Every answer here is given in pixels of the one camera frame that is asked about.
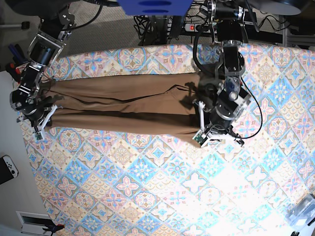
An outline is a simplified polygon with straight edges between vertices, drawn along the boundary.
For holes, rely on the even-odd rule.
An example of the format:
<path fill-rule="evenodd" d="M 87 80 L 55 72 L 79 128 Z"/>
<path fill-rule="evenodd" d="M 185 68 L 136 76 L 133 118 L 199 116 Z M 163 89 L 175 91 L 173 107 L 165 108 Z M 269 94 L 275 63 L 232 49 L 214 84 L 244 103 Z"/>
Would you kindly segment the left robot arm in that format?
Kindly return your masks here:
<path fill-rule="evenodd" d="M 193 41 L 193 61 L 200 70 L 200 82 L 188 83 L 189 96 L 195 108 L 199 130 L 193 136 L 201 148 L 210 141 L 235 141 L 243 145 L 243 138 L 233 131 L 235 122 L 248 107 L 252 95 L 242 87 L 245 60 L 239 52 L 247 42 L 244 27 L 245 10 L 233 0 L 207 0 L 204 3 L 206 22 L 196 26 Z M 219 60 L 202 64 L 198 40 L 211 34 L 217 46 Z"/>

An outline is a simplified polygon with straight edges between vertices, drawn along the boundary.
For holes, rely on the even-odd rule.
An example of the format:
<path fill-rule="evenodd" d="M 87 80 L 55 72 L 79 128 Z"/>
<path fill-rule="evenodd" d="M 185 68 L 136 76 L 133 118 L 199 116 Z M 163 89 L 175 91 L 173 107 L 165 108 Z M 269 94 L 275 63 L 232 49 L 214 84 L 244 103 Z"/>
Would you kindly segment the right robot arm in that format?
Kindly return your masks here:
<path fill-rule="evenodd" d="M 75 25 L 75 17 L 69 12 L 69 1 L 65 0 L 22 0 L 12 7 L 19 13 L 40 18 L 39 30 L 28 48 L 30 61 L 17 75 L 19 86 L 10 94 L 10 105 L 21 112 L 34 128 L 36 140 L 44 139 L 44 128 L 51 123 L 57 109 L 56 99 L 47 96 L 42 88 L 42 78 L 62 52 L 65 39 Z"/>

